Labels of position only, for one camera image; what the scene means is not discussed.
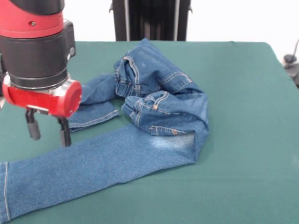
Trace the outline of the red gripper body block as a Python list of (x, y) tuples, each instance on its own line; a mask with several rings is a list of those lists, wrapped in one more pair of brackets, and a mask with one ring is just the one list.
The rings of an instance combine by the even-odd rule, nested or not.
[(82, 99), (81, 84), (70, 78), (57, 88), (37, 91), (15, 87), (10, 77), (5, 76), (2, 90), (4, 98), (12, 105), (66, 118), (79, 108)]

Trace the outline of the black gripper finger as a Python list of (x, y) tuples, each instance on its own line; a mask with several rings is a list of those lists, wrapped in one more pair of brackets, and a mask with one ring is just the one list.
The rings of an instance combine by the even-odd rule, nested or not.
[(60, 138), (63, 147), (69, 147), (71, 145), (71, 132), (69, 128), (69, 122), (67, 118), (57, 117), (60, 124)]
[(40, 135), (38, 122), (35, 120), (34, 114), (35, 114), (35, 110), (27, 109), (25, 113), (25, 117), (26, 117), (30, 137), (33, 140), (39, 140), (41, 135)]

